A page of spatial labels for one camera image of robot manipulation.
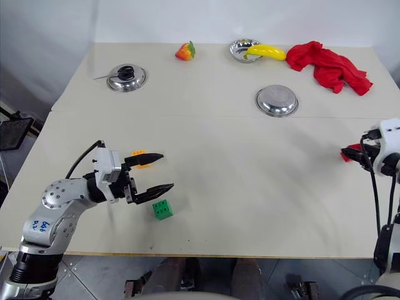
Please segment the white table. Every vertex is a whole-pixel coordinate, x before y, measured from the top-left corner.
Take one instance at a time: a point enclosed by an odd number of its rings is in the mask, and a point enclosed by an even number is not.
[[[177,45],[96,47],[96,55],[118,54],[110,58],[112,66],[128,62],[116,56],[142,53],[134,62],[150,70],[150,80],[126,94],[109,91],[104,81],[85,79],[86,60],[81,64],[0,210],[4,249],[17,248],[23,222],[43,189],[63,178],[88,145],[103,139],[122,156],[141,149],[165,154],[132,174],[140,191],[173,182],[163,199],[174,216],[158,221],[151,207],[155,201],[99,204],[80,218],[70,253],[372,257],[376,229],[370,177],[339,155],[341,147],[357,143],[371,125],[400,108],[400,92],[371,49],[334,49],[374,82],[359,97],[349,88],[333,94],[318,86],[311,68],[298,73],[272,60],[239,64],[222,52],[226,45],[197,45],[199,55],[191,62],[153,56],[160,47],[173,53]],[[220,59],[203,54],[207,49],[215,49]],[[99,68],[108,69],[110,62],[104,64]],[[219,75],[204,76],[208,69]],[[156,70],[164,70],[164,76]],[[179,78],[167,77],[166,70]],[[238,76],[242,81],[235,81]],[[277,119],[259,112],[254,95],[268,84],[292,88],[300,101],[295,115]],[[74,174],[92,170],[89,157]],[[378,188],[385,220],[390,180],[378,178]]]

